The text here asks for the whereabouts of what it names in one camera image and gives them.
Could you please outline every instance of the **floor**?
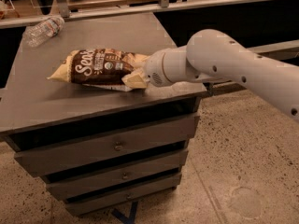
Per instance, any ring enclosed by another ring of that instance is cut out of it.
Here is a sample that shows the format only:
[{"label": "floor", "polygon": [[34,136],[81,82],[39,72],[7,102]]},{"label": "floor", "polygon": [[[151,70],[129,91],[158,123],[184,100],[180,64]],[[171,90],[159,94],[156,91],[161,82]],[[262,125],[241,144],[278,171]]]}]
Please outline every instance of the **floor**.
[{"label": "floor", "polygon": [[0,143],[0,223],[299,223],[298,123],[250,91],[219,86],[202,100],[181,184],[72,217]]}]

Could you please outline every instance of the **clear plastic bottle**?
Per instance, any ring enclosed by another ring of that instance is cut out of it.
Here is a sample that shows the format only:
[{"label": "clear plastic bottle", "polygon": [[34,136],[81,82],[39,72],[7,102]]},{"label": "clear plastic bottle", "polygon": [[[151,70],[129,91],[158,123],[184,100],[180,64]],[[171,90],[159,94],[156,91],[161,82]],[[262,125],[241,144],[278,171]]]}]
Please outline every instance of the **clear plastic bottle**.
[{"label": "clear plastic bottle", "polygon": [[39,24],[28,27],[23,33],[23,41],[32,48],[38,47],[40,44],[56,36],[64,26],[64,19],[53,17],[46,19]]}]

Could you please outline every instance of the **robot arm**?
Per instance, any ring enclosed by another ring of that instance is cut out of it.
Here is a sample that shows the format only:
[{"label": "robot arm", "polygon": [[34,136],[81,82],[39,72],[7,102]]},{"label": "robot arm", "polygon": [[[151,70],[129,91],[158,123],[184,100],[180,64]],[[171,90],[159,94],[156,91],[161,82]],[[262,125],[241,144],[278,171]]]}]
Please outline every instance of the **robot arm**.
[{"label": "robot arm", "polygon": [[253,53],[219,31],[203,30],[185,47],[154,53],[145,72],[155,86],[229,79],[299,122],[299,67]]}]

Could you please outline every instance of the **gray drawer cabinet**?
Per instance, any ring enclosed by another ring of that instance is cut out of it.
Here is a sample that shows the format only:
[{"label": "gray drawer cabinet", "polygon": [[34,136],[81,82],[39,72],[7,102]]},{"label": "gray drawer cabinet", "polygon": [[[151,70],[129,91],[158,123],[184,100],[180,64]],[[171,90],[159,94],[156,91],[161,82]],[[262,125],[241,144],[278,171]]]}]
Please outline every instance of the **gray drawer cabinet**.
[{"label": "gray drawer cabinet", "polygon": [[66,22],[42,46],[20,47],[0,101],[0,136],[15,160],[73,215],[178,185],[206,95],[184,82],[121,92],[46,79],[71,50],[96,47],[173,45],[152,14]]}]

